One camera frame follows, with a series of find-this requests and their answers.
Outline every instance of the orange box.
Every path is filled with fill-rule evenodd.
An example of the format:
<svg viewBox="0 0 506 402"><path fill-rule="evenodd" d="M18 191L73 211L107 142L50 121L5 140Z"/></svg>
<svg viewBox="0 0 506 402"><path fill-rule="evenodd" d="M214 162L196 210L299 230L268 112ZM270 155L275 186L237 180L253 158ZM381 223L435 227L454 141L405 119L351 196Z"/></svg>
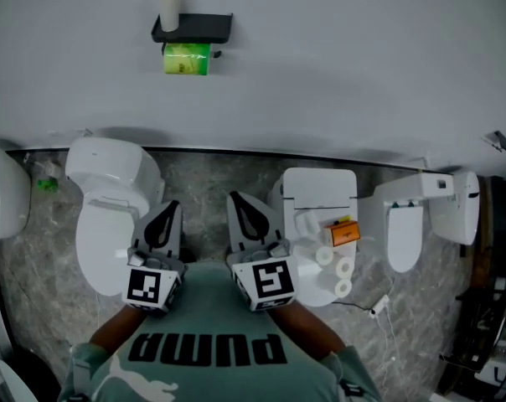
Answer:
<svg viewBox="0 0 506 402"><path fill-rule="evenodd" d="M355 220L349 220L348 222L326 226L323 229L323 238L326 245L332 247L359 240L361 238L359 225Z"/></svg>

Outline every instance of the small green object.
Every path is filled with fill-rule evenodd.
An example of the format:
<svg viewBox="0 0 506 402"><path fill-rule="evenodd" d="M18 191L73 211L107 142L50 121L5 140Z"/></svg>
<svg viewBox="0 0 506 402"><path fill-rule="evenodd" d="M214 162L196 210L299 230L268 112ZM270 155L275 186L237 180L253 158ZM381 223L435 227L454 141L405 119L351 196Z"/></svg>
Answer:
<svg viewBox="0 0 506 402"><path fill-rule="evenodd" d="M37 181L37 189L41 189L45 192L58 192L58 182L55 180L38 180Z"/></svg>
<svg viewBox="0 0 506 402"><path fill-rule="evenodd" d="M166 44L163 71L166 75L202 75L209 73L210 44Z"/></svg>

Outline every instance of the toilet paper roll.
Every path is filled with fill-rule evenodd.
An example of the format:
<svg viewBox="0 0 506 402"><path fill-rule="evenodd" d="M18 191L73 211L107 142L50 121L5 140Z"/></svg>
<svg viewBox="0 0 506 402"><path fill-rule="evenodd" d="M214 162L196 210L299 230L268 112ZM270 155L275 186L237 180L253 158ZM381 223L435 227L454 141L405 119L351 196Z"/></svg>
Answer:
<svg viewBox="0 0 506 402"><path fill-rule="evenodd" d="M343 256L337 261L335 266L335 274L337 274L338 278L350 279L352 278L352 274L354 273L355 268L355 260L354 258L348 258L347 256Z"/></svg>
<svg viewBox="0 0 506 402"><path fill-rule="evenodd" d="M60 178L61 167L58 164L54 164L53 162L47 162L44 166L44 174L50 178Z"/></svg>
<svg viewBox="0 0 506 402"><path fill-rule="evenodd" d="M306 238L316 238L321 229L317 215L312 210L296 214L294 224L298 234Z"/></svg>
<svg viewBox="0 0 506 402"><path fill-rule="evenodd" d="M180 0L160 0L160 25L162 31L174 31L178 28Z"/></svg>
<svg viewBox="0 0 506 402"><path fill-rule="evenodd" d="M352 281L343 279L335 286L335 296L345 298L352 291Z"/></svg>
<svg viewBox="0 0 506 402"><path fill-rule="evenodd" d="M323 245L317 250L315 257L320 266L327 266L333 261L333 249Z"/></svg>

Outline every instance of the cable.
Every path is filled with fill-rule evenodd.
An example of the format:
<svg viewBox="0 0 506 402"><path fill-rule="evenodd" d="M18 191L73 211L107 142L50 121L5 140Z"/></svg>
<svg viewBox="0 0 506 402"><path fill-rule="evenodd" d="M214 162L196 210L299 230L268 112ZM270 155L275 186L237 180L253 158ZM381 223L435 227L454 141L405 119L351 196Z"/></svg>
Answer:
<svg viewBox="0 0 506 402"><path fill-rule="evenodd" d="M387 350L389 350L389 339L387 338L387 332L385 331L384 327L381 326L381 323L380 323L380 320L379 320L380 318L378 316L376 316L375 319L376 319L376 322L378 323L379 328L384 333L384 337L385 337L384 357L381 359L381 366L380 366L381 368L384 369L385 374L384 374L384 381L381 384L381 386L384 388L385 391L388 391L389 389L387 389L385 387L385 381L387 380L387 365L385 364L385 355L387 354Z"/></svg>
<svg viewBox="0 0 506 402"><path fill-rule="evenodd" d="M353 304L352 302L333 301L332 304L340 304L340 305L345 305L345 306L348 306L348 307L356 307L359 310L362 310L364 312L370 312L370 311L372 311L371 308L365 308L365 307L362 307L360 305Z"/></svg>
<svg viewBox="0 0 506 402"><path fill-rule="evenodd" d="M387 278L389 278L389 280L390 280L390 289L387 292L387 296L389 296L390 293L393 291L393 287L395 287L396 277L395 277L395 279L391 279L389 276L387 276ZM340 304L340 305L345 305L347 307L356 307L359 310L364 311L364 312L371 312L371 311L373 311L372 307L366 308L366 307L362 307L360 305L354 304L352 302L333 301L332 304Z"/></svg>
<svg viewBox="0 0 506 402"><path fill-rule="evenodd" d="M389 322L390 326L390 334L393 336L393 339L395 340L395 347L396 347L396 355L398 356L399 361L401 361L402 356L400 356L400 350L398 349L398 343L396 342L396 336L395 336L395 330L393 328L393 323L390 320L390 314L389 314L389 306L385 306L385 314L387 315L387 321ZM396 368L398 371L398 376L400 378L400 383L402 381L402 378L404 376L404 371L402 370L402 367ZM405 399L407 402L410 402L410 397L407 395L407 389L404 385L402 385L402 388L404 389Z"/></svg>
<svg viewBox="0 0 506 402"><path fill-rule="evenodd" d="M444 360L445 362L447 362L447 363L449 363L451 365L458 366L459 368L464 368L464 369L466 369L468 371L472 371L472 372L480 372L480 371L482 371L481 369L471 369L468 366L465 366L465 365L462 365L462 364L459 364L459 363L451 362L450 360L447 360L445 358L445 356L443 354L441 354L441 353L439 353L439 359Z"/></svg>

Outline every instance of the black shelf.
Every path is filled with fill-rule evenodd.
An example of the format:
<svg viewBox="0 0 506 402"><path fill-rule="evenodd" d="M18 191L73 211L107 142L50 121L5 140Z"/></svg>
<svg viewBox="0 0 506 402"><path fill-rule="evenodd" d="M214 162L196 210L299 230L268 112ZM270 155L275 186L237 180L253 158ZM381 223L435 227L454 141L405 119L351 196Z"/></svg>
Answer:
<svg viewBox="0 0 506 402"><path fill-rule="evenodd" d="M158 44L226 44L233 15L181 13L175 31L162 31L158 16L152 27L152 40Z"/></svg>

